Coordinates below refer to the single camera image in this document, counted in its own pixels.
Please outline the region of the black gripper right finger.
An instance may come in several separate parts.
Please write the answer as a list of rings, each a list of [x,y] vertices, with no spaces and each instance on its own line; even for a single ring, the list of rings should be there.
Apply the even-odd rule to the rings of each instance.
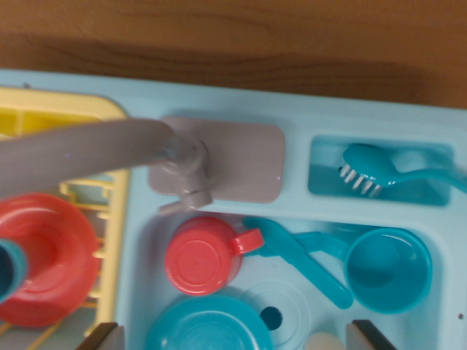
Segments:
[[[393,344],[368,319],[356,319],[346,325],[347,350],[393,350]]]

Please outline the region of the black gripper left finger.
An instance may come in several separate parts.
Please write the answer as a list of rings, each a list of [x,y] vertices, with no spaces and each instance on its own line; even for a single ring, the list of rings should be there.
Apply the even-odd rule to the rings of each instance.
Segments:
[[[82,342],[82,350],[97,350],[116,328],[117,322],[100,323]]]

